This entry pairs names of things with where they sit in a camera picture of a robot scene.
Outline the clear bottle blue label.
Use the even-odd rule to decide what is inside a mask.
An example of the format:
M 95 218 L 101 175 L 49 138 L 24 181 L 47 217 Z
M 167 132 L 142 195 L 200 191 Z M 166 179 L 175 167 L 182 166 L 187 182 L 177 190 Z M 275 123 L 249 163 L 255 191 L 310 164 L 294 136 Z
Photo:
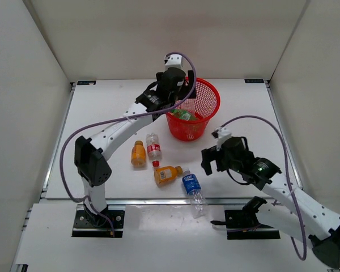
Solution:
M 182 183 L 190 202 L 193 217 L 200 218 L 208 213 L 208 204 L 202 193 L 201 185 L 194 173 L 188 168 L 184 168 L 182 172 Z

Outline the green plastic soda bottle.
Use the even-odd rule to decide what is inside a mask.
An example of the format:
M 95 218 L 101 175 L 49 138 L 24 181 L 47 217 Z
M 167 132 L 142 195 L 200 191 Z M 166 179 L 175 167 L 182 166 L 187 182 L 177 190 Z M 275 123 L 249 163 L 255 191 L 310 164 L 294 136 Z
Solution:
M 198 117 L 195 116 L 194 113 L 191 113 L 185 109 L 173 109 L 170 111 L 171 115 L 175 118 L 183 121 L 197 121 L 199 120 Z

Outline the orange juice bottle upright-lying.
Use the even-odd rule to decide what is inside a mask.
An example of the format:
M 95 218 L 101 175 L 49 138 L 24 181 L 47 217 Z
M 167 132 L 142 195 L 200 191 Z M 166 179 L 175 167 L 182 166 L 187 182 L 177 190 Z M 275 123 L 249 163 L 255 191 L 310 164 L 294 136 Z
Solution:
M 144 167 L 146 164 L 146 150 L 142 141 L 135 141 L 131 150 L 131 164 L 135 168 Z

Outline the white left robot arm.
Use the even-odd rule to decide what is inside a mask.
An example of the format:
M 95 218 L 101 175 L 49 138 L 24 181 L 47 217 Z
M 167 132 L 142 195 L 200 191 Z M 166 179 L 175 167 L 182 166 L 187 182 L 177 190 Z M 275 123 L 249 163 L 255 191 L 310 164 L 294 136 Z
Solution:
M 116 121 L 85 138 L 75 141 L 74 164 L 82 178 L 85 218 L 95 228 L 108 228 L 112 221 L 108 218 L 105 200 L 105 182 L 112 170 L 108 160 L 113 153 L 141 128 L 158 119 L 166 109 L 191 94 L 194 86 L 194 72 L 184 72 L 170 67 L 156 74 L 156 81 L 140 94 L 125 112 L 124 120 Z

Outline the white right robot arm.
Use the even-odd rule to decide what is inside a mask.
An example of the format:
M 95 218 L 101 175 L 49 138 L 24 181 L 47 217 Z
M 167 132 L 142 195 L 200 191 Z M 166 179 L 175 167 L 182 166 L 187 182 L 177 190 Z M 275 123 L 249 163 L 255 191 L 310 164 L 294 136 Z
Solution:
M 254 185 L 273 197 L 281 207 L 253 197 L 243 208 L 243 220 L 252 227 L 262 223 L 301 241 L 305 248 L 326 266 L 340 268 L 340 215 L 317 202 L 289 180 L 273 181 L 279 167 L 266 158 L 253 155 L 245 137 L 222 137 L 215 146 L 203 149 L 201 166 L 212 174 L 211 162 L 218 172 L 240 174 L 244 185 Z

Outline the red plastic mesh bin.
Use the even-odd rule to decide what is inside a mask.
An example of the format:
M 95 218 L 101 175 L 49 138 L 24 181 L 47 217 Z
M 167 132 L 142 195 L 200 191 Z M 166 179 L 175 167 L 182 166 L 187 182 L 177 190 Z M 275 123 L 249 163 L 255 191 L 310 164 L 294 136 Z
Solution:
M 218 90 L 208 81 L 198 78 L 196 98 L 187 99 L 176 109 L 166 113 L 172 135 L 181 141 L 194 141 L 204 133 L 211 118 L 220 107 Z

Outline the orange juice bottle barcode label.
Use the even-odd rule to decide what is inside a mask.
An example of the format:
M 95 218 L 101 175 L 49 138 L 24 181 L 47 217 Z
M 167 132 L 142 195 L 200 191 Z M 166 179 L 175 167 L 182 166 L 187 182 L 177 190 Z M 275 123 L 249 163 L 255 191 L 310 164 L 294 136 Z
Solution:
M 182 173 L 183 169 L 180 166 L 161 167 L 154 171 L 155 182 L 158 186 L 166 185 L 175 181 Z

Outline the clear bottle red label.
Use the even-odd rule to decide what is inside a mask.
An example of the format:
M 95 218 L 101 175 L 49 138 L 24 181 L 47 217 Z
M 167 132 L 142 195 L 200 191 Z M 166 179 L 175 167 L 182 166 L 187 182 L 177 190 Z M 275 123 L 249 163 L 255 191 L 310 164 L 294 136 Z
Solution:
M 155 133 L 146 135 L 146 145 L 148 158 L 154 168 L 159 167 L 162 158 L 162 151 L 159 143 L 158 135 Z

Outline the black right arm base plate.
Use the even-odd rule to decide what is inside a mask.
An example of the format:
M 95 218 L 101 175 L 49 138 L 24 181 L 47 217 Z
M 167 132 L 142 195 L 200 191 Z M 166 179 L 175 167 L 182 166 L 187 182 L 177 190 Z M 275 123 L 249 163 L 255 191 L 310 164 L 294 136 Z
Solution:
M 244 210 L 225 210 L 224 220 L 211 220 L 217 230 L 225 230 L 227 240 L 277 240 L 279 231 L 261 224 L 254 213 Z

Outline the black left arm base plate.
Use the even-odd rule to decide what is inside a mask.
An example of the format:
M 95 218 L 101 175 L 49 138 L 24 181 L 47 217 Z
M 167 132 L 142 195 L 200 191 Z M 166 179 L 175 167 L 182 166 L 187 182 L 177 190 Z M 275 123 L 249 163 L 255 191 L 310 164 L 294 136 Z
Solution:
M 122 238 L 124 232 L 125 208 L 108 206 L 105 212 L 113 224 L 102 216 L 89 214 L 83 205 L 76 207 L 72 237 Z

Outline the aluminium table edge rail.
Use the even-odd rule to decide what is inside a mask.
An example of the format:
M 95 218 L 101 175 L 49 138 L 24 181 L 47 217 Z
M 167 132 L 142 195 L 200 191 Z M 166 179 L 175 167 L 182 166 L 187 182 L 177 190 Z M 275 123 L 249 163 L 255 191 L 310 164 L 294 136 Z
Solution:
M 208 205 L 244 205 L 252 198 L 207 198 Z M 106 199 L 108 205 L 188 205 L 190 201 L 185 198 L 140 198 L 140 199 L 124 199 L 111 198 Z

